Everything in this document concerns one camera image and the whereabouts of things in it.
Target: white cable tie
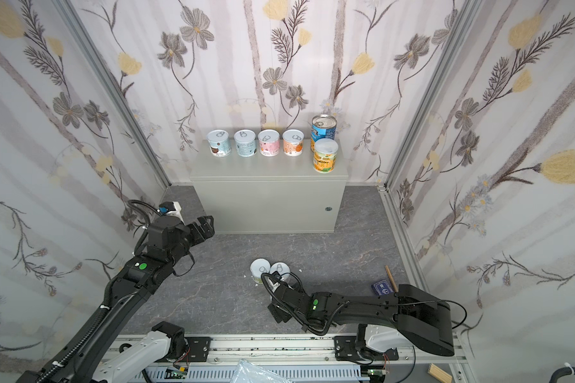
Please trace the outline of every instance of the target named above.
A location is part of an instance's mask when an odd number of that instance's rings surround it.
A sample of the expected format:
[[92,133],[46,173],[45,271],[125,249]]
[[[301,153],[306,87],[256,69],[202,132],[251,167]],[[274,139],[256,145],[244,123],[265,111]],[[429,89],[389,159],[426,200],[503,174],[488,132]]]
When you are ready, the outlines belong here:
[[564,362],[564,365],[568,368],[571,369],[571,375],[575,375],[575,370],[573,369],[573,366],[571,366],[570,364],[568,364],[567,362]]

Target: gray box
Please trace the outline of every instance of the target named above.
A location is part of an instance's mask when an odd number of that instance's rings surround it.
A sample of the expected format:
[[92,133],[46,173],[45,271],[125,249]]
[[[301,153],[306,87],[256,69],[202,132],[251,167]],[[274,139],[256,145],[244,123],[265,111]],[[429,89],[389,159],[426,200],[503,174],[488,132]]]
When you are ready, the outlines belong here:
[[283,141],[274,157],[259,150],[241,157],[230,144],[228,156],[215,157],[204,142],[190,174],[206,214],[215,218],[215,233],[334,232],[348,177],[340,143],[330,173],[315,171],[308,141],[298,157],[283,153]]

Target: transparent plastic wrap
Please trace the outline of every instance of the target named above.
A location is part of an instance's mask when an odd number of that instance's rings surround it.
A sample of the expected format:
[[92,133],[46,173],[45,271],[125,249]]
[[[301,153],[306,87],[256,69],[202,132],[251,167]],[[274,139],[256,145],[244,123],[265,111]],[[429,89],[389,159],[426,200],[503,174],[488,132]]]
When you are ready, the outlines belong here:
[[230,383],[292,383],[292,381],[241,359]]

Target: wall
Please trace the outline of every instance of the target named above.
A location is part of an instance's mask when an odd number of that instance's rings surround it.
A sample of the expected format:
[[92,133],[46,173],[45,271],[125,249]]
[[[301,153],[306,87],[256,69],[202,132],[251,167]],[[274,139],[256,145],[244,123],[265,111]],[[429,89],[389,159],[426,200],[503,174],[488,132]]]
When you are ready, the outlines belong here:
[[575,1],[483,2],[391,190],[479,381],[575,365]]
[[83,325],[135,244],[123,200],[163,191],[60,20],[0,1],[0,382]]
[[349,180],[384,181],[462,4],[72,3],[173,182],[189,181],[213,129],[309,134],[322,112],[338,120]]

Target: cabinet top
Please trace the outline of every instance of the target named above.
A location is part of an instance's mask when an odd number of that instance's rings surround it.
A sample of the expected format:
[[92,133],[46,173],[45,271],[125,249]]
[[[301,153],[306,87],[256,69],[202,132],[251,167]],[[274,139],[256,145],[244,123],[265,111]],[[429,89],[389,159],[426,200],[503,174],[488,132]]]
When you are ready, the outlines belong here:
[[192,181],[347,180],[347,162],[343,157],[340,142],[337,162],[329,173],[319,173],[313,168],[313,153],[309,140],[305,140],[303,153],[298,157],[286,156],[283,153],[283,140],[280,140],[279,144],[279,153],[274,157],[263,156],[259,146],[253,156],[241,157],[237,154],[234,140],[230,140],[232,152],[226,157],[215,157],[205,140],[200,145],[202,149],[189,177]]

